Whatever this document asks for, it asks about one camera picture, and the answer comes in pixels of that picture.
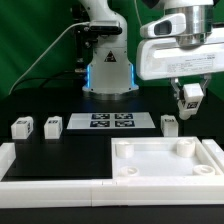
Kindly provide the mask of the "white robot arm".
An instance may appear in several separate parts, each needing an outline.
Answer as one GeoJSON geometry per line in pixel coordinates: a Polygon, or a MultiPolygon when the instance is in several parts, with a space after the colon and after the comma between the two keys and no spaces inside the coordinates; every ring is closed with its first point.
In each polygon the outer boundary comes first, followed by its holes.
{"type": "Polygon", "coordinates": [[[83,91],[118,99],[138,90],[143,80],[178,78],[224,71],[224,27],[213,23],[220,0],[141,0],[164,16],[140,28],[136,64],[127,56],[127,22],[108,0],[78,0],[89,21],[81,32],[93,47],[83,91]]]}

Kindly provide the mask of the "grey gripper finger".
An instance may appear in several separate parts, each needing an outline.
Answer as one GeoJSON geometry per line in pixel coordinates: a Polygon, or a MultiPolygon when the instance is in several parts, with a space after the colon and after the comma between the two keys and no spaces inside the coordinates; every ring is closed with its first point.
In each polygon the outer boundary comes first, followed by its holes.
{"type": "Polygon", "coordinates": [[[171,78],[170,79],[170,84],[173,88],[174,91],[174,97],[177,100],[181,100],[182,99],[182,88],[181,85],[179,83],[179,79],[178,78],[171,78]]]}
{"type": "Polygon", "coordinates": [[[204,74],[201,76],[200,87],[203,92],[203,96],[206,96],[207,88],[211,82],[211,79],[212,79],[212,77],[210,74],[204,74]]]}

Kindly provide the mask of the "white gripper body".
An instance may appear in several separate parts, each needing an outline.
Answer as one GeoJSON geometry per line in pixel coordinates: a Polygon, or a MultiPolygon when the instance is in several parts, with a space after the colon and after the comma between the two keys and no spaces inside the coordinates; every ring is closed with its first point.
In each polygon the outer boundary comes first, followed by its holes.
{"type": "Polygon", "coordinates": [[[143,40],[136,73],[142,80],[194,76],[224,71],[224,28],[214,28],[201,46],[180,47],[175,37],[143,40]]]}

